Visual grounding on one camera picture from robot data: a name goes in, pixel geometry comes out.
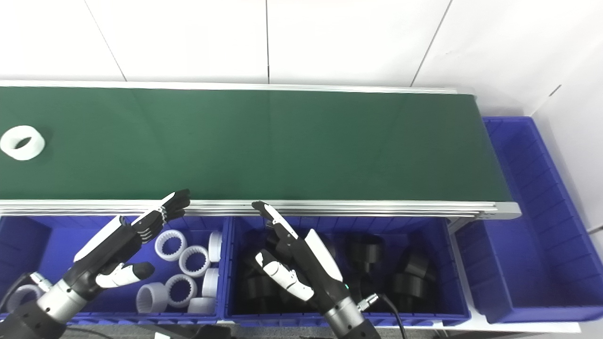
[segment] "empty blue bin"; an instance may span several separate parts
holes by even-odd
[[[603,265],[531,118],[484,118],[515,220],[456,233],[476,309],[490,323],[603,317]]]
[[[102,228],[112,217],[2,217],[0,218],[0,295],[22,273],[39,271],[51,282],[61,279],[73,263],[75,254]],[[231,218],[223,217],[184,217],[170,221],[165,229],[177,229],[187,238],[188,244],[207,246],[212,231],[223,232],[223,241],[229,240]],[[221,257],[226,257],[226,246],[222,247]],[[143,245],[131,262],[152,263],[156,270],[147,280],[136,284],[112,288],[103,291],[90,302],[82,313],[76,315],[71,324],[202,324],[215,323],[224,312],[223,295],[226,279],[226,265],[219,266],[218,295],[216,311],[211,315],[187,314],[186,309],[168,307],[160,314],[138,314],[136,312],[136,294],[143,284],[151,282],[165,283],[171,276],[182,271],[178,262],[168,262],[155,253],[154,241]],[[199,291],[203,278],[195,279]],[[178,290],[174,294],[184,297],[186,291]]]
[[[437,267],[438,279],[438,313],[407,314],[400,316],[406,325],[430,326],[434,321],[444,325],[457,325],[470,318],[463,290],[458,279],[456,263],[450,248],[450,238],[446,220],[442,218],[385,218],[385,217],[287,217],[300,236],[305,236],[310,228],[330,239],[337,250],[336,262],[344,277],[351,272],[350,263],[344,251],[345,237],[348,233],[363,232],[379,235],[384,239],[385,256],[380,269],[376,271],[377,285],[385,283],[395,268],[404,249],[409,246],[409,238],[413,241],[421,239],[422,247],[428,251]],[[229,272],[226,291],[225,319],[233,320],[242,326],[327,326],[321,315],[317,313],[280,313],[280,314],[243,314],[236,303],[237,295],[235,279],[241,260],[239,256],[247,250],[261,246],[265,242],[266,220],[261,217],[235,217],[233,219],[232,241],[230,251]],[[397,326],[391,313],[365,313],[374,325]]]

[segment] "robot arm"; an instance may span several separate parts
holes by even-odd
[[[310,286],[301,284],[295,271],[288,271],[266,250],[256,255],[256,261],[264,272],[296,297],[302,300],[311,298],[339,339],[379,339],[377,330],[352,300],[335,260],[316,231],[311,229],[305,239],[300,238],[272,206],[263,201],[252,205],[272,222],[274,231],[289,246],[295,263]]]
[[[160,206],[132,224],[123,217],[113,219],[75,255],[73,266],[59,282],[0,323],[0,335],[5,339],[60,338],[66,323],[103,290],[150,277],[154,272],[150,263],[127,261],[153,240],[166,222],[184,216],[190,202],[190,192],[185,189],[168,195]]]

